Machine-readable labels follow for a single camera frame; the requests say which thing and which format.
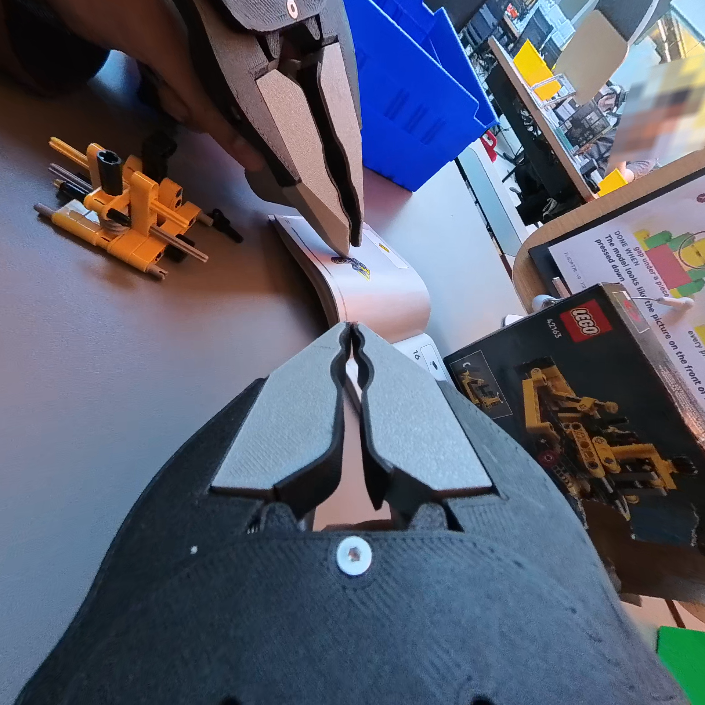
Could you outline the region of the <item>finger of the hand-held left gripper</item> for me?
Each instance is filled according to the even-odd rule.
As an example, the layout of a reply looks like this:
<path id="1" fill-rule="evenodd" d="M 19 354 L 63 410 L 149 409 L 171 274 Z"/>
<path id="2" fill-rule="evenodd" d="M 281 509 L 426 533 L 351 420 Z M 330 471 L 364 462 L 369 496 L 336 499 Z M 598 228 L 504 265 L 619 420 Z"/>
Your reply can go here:
<path id="1" fill-rule="evenodd" d="M 297 173 L 283 190 L 307 222 L 341 257 L 354 245 L 354 185 L 350 164 L 333 124 L 322 66 L 308 66 L 303 83 L 279 70 L 257 80 Z"/>
<path id="2" fill-rule="evenodd" d="M 321 48 L 308 68 L 308 103 L 323 162 L 348 223 L 348 246 L 359 247 L 364 220 L 362 135 L 340 44 Z"/>

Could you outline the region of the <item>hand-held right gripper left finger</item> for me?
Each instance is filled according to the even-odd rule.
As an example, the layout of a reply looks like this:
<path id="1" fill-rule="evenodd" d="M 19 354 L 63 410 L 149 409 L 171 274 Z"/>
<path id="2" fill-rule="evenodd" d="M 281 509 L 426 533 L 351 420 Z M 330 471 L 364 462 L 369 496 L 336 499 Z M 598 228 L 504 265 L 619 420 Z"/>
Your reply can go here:
<path id="1" fill-rule="evenodd" d="M 336 324 L 274 370 L 211 481 L 220 494 L 315 511 L 342 476 L 350 324 Z"/>

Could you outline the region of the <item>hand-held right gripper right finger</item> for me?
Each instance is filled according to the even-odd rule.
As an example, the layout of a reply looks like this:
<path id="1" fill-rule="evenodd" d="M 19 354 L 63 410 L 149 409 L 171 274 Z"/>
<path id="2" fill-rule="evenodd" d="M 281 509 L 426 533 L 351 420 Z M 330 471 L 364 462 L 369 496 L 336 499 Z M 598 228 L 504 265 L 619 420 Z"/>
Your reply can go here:
<path id="1" fill-rule="evenodd" d="M 425 504 L 491 495 L 493 482 L 435 379 L 360 323 L 350 328 L 361 391 L 363 470 L 375 507 L 409 524 Z"/>

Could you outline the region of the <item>lego instruction booklet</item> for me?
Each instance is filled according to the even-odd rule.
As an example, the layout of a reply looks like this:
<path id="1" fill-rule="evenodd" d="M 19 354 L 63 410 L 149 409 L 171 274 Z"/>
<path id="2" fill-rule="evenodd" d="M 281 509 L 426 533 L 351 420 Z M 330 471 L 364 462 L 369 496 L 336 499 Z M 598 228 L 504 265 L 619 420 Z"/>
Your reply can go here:
<path id="1" fill-rule="evenodd" d="M 365 343 L 369 378 L 362 383 L 372 417 L 378 412 L 417 425 L 453 418 L 437 382 L 449 382 L 434 341 L 425 333 L 429 292 L 418 273 L 367 225 L 359 247 L 339 254 L 302 216 L 269 222 L 313 283 L 329 327 L 358 323 L 374 335 Z"/>

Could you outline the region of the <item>small black lego pin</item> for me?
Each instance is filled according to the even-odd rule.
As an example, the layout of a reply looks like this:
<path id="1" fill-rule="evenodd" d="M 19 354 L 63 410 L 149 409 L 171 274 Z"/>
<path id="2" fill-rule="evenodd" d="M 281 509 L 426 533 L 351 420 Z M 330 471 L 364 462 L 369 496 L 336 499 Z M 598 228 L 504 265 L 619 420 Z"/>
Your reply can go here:
<path id="1" fill-rule="evenodd" d="M 212 220 L 212 227 L 218 232 L 226 235 L 230 240 L 235 243 L 242 243 L 244 238 L 235 227 L 232 225 L 231 220 L 225 216 L 222 210 L 213 209 L 212 212 L 208 214 L 208 217 Z"/>

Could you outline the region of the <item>yellow lego model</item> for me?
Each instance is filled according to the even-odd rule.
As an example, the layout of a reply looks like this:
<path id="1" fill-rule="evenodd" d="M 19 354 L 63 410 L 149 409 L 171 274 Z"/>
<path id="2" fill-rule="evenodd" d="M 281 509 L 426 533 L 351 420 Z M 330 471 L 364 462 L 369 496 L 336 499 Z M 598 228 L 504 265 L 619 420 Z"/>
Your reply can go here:
<path id="1" fill-rule="evenodd" d="M 48 165 L 57 197 L 65 202 L 57 208 L 35 204 L 42 218 L 160 281 L 168 276 L 163 259 L 208 261 L 188 232 L 197 223 L 212 226 L 214 221 L 185 200 L 182 187 L 168 177 L 177 148 L 171 136 L 162 131 L 149 135 L 140 155 L 127 159 L 95 142 L 83 151 L 58 137 L 48 145 L 81 171 Z"/>

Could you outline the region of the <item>person's left hand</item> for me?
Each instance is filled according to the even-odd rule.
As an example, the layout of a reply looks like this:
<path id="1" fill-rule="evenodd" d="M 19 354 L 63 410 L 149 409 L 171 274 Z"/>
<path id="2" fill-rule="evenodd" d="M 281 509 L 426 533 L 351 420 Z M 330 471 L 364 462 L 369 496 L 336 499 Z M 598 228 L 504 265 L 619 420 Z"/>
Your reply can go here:
<path id="1" fill-rule="evenodd" d="M 92 43 L 118 50 L 157 77 L 163 109 L 179 123 L 210 135 L 245 169 L 264 160 L 208 98 L 189 57 L 184 24 L 171 1 L 57 1 L 73 30 Z"/>

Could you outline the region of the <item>large blue plastic bin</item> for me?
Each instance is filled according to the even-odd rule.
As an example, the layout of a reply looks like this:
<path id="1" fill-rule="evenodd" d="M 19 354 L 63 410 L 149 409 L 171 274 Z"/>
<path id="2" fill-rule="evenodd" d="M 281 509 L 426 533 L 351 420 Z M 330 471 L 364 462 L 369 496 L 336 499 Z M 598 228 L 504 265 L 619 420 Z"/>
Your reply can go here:
<path id="1" fill-rule="evenodd" d="M 479 137 L 461 113 L 444 112 L 439 89 L 421 93 L 402 84 L 375 1 L 344 5 L 357 61 L 364 165 L 416 191 Z"/>

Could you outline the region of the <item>grey desk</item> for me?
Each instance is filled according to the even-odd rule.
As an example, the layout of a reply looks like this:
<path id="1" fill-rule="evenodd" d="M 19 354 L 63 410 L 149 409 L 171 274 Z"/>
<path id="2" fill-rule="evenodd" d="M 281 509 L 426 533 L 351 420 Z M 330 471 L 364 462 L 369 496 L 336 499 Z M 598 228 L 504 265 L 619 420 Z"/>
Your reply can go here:
<path id="1" fill-rule="evenodd" d="M 474 203 L 509 274 L 529 230 L 520 218 L 512 193 L 491 161 L 481 139 L 455 160 Z"/>

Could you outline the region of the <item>round wooden table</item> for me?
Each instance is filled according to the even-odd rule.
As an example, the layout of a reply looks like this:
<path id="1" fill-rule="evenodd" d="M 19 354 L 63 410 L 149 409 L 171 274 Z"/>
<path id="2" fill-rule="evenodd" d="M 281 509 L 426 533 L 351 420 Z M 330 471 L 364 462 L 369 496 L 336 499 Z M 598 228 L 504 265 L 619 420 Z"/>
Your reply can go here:
<path id="1" fill-rule="evenodd" d="M 513 265 L 513 285 L 524 309 L 530 311 L 533 298 L 546 292 L 539 269 L 529 254 L 532 248 L 589 227 L 593 221 L 611 219 L 618 212 L 633 208 L 642 201 L 652 200 L 662 192 L 678 187 L 681 182 L 703 174 L 704 150 L 701 149 L 539 227 L 524 241 Z"/>

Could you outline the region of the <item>yellow plastic bin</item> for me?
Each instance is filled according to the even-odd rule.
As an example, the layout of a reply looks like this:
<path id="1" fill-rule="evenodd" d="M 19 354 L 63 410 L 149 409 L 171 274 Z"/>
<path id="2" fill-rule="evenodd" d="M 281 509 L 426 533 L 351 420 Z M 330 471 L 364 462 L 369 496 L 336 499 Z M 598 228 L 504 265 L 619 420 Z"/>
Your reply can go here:
<path id="1" fill-rule="evenodd" d="M 556 105 L 574 94 L 565 76 L 552 72 L 530 40 L 524 41 L 513 63 L 528 86 L 530 95 L 539 104 Z"/>

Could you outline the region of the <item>long wooden desk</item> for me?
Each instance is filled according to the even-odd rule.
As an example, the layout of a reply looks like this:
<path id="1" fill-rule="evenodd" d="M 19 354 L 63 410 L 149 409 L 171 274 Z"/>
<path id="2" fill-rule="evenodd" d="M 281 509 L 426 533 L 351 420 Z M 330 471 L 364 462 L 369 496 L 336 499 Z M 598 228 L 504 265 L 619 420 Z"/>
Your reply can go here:
<path id="1" fill-rule="evenodd" d="M 545 188 L 553 197 L 567 189 L 573 189 L 584 203 L 597 198 L 581 172 L 580 163 L 565 149 L 558 135 L 547 120 L 548 114 L 534 100 L 531 89 L 518 72 L 513 59 L 494 37 L 487 41 L 497 60 L 497 66 L 487 77 L 489 90 L 506 116 L 513 130 L 522 124 L 519 107 L 525 109 L 536 124 L 539 134 L 548 145 L 542 150 L 539 138 L 524 139 L 516 131 L 526 157 L 531 161 Z"/>

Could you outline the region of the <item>beige board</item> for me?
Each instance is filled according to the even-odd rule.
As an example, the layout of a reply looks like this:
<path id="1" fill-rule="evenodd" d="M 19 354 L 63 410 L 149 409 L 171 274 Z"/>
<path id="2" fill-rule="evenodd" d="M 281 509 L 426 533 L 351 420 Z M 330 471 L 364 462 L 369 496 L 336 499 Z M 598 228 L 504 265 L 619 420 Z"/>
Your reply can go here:
<path id="1" fill-rule="evenodd" d="M 578 106 L 594 99 L 621 66 L 629 45 L 598 9 L 592 10 L 561 52 L 553 68 L 575 89 Z"/>

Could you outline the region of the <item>framed instruction sign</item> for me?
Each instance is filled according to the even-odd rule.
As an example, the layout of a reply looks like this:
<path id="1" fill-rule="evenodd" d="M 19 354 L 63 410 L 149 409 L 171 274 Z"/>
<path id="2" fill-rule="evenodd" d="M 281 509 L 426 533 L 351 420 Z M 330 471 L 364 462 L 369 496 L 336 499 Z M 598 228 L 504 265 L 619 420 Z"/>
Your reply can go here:
<path id="1" fill-rule="evenodd" d="M 704 175 L 529 254 L 550 290 L 559 277 L 571 294 L 618 283 L 633 299 L 691 297 L 688 311 L 643 300 L 636 307 L 704 411 Z"/>

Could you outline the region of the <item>green plate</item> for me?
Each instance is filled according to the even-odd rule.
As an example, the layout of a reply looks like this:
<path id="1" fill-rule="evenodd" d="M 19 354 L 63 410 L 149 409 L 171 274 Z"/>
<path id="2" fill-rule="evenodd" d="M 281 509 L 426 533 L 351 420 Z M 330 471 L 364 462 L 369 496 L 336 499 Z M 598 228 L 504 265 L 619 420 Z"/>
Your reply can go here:
<path id="1" fill-rule="evenodd" d="M 691 704 L 704 704 L 704 632 L 662 626 L 657 653 Z"/>

